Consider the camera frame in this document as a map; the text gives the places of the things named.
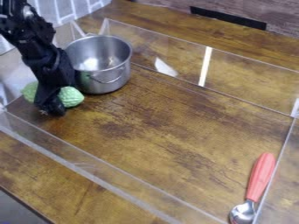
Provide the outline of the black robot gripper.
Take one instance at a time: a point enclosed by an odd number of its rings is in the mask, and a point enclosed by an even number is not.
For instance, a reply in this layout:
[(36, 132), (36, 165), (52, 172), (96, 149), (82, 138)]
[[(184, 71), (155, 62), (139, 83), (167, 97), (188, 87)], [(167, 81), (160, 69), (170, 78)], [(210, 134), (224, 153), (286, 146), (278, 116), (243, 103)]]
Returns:
[(59, 98), (63, 87), (75, 86), (75, 70), (67, 53), (51, 46), (36, 50), (32, 47), (21, 50), (23, 62), (32, 69), (37, 79), (37, 89), (33, 104), (39, 110), (51, 116), (64, 116), (65, 107)]

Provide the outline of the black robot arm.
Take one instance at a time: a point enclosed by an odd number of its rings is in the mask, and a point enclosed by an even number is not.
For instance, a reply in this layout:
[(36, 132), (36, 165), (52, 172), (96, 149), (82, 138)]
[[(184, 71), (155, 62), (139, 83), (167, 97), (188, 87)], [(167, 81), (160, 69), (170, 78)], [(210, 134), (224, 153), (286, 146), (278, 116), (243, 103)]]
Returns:
[(52, 43), (55, 33), (27, 0), (0, 0), (0, 35), (16, 47), (39, 81), (33, 104), (47, 114), (64, 116), (59, 93), (75, 86), (75, 70), (68, 54)]

